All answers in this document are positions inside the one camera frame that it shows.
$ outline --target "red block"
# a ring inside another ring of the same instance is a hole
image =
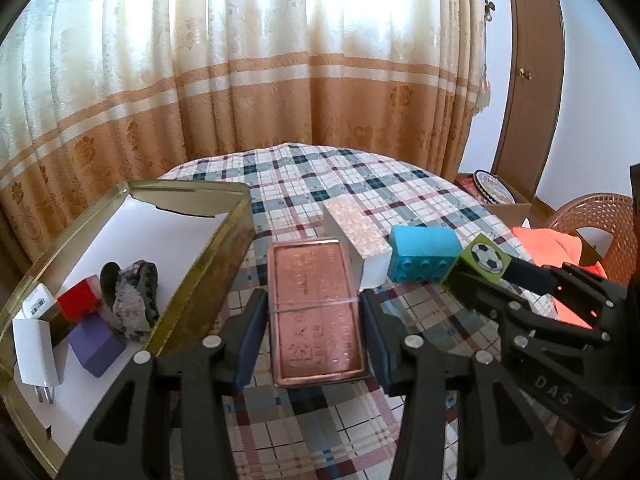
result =
[[[68,291],[58,297],[62,315],[71,323],[80,323],[82,318],[100,309],[100,278],[89,276],[76,283]]]

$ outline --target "purple block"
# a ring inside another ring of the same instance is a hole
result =
[[[80,364],[95,377],[105,373],[126,347],[123,339],[98,314],[84,316],[68,339]]]

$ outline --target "door knob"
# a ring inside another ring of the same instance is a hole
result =
[[[520,77],[523,79],[531,79],[533,76],[531,75],[531,70],[524,70],[523,68],[521,68],[520,70],[518,70],[518,73],[520,74]]]

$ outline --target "wooden door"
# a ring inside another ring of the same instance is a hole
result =
[[[511,0],[510,91],[493,172],[531,199],[551,147],[564,72],[559,0]]]

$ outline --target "metal tin box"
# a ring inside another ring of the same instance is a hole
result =
[[[38,283],[55,296],[92,240],[127,196],[159,209],[190,216],[228,213],[182,280],[151,333],[153,354],[190,348],[212,328],[239,266],[254,239],[249,188],[245,184],[183,180],[123,182],[81,214],[33,264],[0,310],[0,394],[31,451],[53,477],[65,454],[39,422],[13,380],[15,350],[12,319]],[[47,313],[54,345],[68,332],[59,312]]]

